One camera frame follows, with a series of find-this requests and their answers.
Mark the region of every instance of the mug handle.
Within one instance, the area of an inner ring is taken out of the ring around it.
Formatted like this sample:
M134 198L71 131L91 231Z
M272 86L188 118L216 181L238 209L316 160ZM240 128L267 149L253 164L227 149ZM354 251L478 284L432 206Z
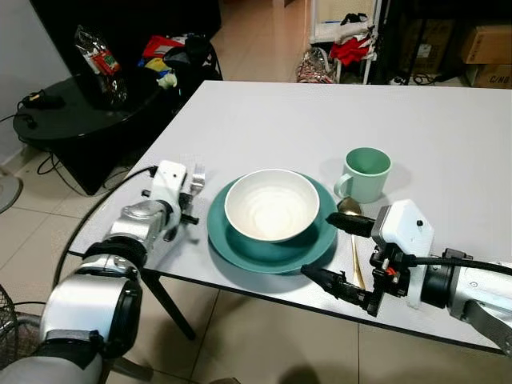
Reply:
M347 194L342 192L342 186L346 182L348 182L352 178L351 174L344 174L339 178L339 180L334 184L334 194L339 198L346 198Z

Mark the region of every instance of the bowl rim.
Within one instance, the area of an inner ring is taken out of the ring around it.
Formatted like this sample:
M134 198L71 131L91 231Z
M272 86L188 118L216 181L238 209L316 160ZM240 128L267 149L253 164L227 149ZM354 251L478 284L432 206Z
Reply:
M311 188L311 190L314 192L314 196L315 196L315 209L314 209L314 216L312 217L312 219L310 220L310 222L304 226L299 232L296 232L290 236L286 236L284 238L260 238L260 237L256 237L256 236L253 236L252 234L248 234L247 232L245 232L244 230L241 230L240 228L238 228L234 222L231 220L230 218L230 215L228 213L228 209L227 209L227 203L228 201L230 200L230 196L231 196L231 192L233 191L233 189L244 179L246 178L249 178L255 174L259 174L259 173L262 173L262 172L268 172L268 171L279 171L279 172L285 172L285 173L288 173L288 174L293 174L294 176L298 176L299 178L301 178L304 182L306 182L306 184L308 185L309 188ZM260 242L284 242L286 240L290 240L292 238L294 238L295 236L301 234L304 230L306 230L307 228L309 228L309 226L314 222L314 220L316 219L316 217L318 216L318 212L320 211L320 197L318 196L318 191L316 190L316 188L314 187L313 183L310 182L307 178L305 178L302 174L300 174L299 172L295 172L295 171L292 171L292 170L285 170L283 168L265 168L264 170L256 170L254 172L250 172L248 174L245 174L244 176L241 176L230 188L230 190L228 190L227 194L226 194L226 198L224 200L224 213L226 214L226 217L227 217L227 220L228 222L232 225L233 228L236 229L237 232L239 232L240 234L243 234L244 236L247 236L248 238L252 238L253 240L258 240Z

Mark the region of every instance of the white ceramic bowl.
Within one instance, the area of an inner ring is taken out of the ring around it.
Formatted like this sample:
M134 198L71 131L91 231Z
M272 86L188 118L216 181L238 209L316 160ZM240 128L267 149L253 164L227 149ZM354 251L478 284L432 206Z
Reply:
M313 184L290 170L259 170L236 181L224 210L230 224L248 238L284 242L303 232L318 214Z

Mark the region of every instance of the plastic wrapper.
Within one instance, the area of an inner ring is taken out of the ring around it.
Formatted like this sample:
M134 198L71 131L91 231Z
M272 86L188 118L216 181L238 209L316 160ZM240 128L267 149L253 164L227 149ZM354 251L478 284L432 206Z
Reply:
M127 98L126 82L121 66L104 41L83 26L78 26L74 44L96 75L106 106L120 108Z

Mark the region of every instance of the cardboard box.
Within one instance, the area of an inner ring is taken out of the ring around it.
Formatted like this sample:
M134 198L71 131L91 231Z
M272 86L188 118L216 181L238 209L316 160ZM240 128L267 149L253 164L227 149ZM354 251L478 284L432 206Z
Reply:
M402 22L402 54L400 68L407 70L419 36L421 20ZM430 19L426 22L425 32L414 64L413 73L436 74L450 40L453 20Z
M476 26L462 45L466 64L512 64L512 26Z
M466 77L476 88L512 89L512 64L468 66Z

